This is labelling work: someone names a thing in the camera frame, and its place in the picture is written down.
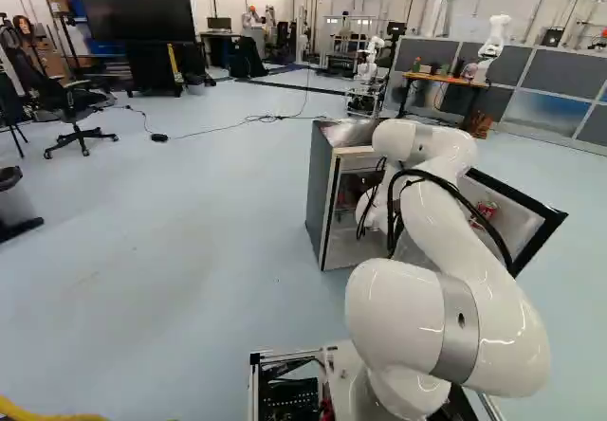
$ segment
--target black monitor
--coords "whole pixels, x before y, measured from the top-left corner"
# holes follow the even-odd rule
[[[207,27],[210,30],[231,30],[231,18],[220,16],[218,18],[207,17]]]
[[[405,23],[399,23],[397,21],[389,22],[388,27],[386,29],[387,34],[391,35],[393,37],[405,35],[406,31],[407,31],[407,25]]]
[[[194,42],[190,0],[83,0],[99,41]]]

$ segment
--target yellow cable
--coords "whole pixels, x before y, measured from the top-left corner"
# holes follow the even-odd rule
[[[98,414],[36,414],[16,406],[0,394],[0,413],[14,421],[107,421]]]

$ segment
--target black trash can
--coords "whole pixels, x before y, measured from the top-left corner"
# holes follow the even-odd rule
[[[33,205],[19,181],[23,173],[19,167],[0,169],[0,223],[14,227],[36,217]]]

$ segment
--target metal frame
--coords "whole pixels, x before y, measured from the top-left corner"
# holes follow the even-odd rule
[[[252,352],[249,357],[247,420],[259,421],[259,374],[262,364],[271,364],[285,362],[291,359],[306,358],[316,359],[318,362],[322,363],[324,360],[323,355],[323,348],[286,354],[274,353],[272,351]],[[319,397],[322,397],[322,385],[325,381],[326,375],[321,370],[321,378],[319,378]],[[481,404],[491,421],[506,421],[506,418],[490,395],[480,392],[476,392],[476,395],[480,399]]]

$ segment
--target wooden desk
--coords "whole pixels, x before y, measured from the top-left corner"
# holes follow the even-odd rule
[[[429,73],[416,73],[416,72],[405,72],[402,74],[403,78],[406,79],[405,82],[405,90],[403,91],[402,101],[400,102],[400,107],[398,108],[398,118],[402,118],[405,116],[405,102],[409,97],[409,91],[411,90],[411,85],[413,82],[417,80],[427,80],[430,82],[445,82],[447,84],[456,84],[459,86],[468,86],[471,87],[474,91],[472,99],[470,100],[470,104],[468,107],[468,111],[464,116],[464,120],[460,125],[460,128],[464,129],[468,126],[469,121],[472,118],[472,112],[474,108],[474,103],[478,98],[478,94],[483,89],[488,89],[489,85],[484,82],[473,82],[471,80],[466,80],[465,78],[454,78],[446,75],[431,75]]]

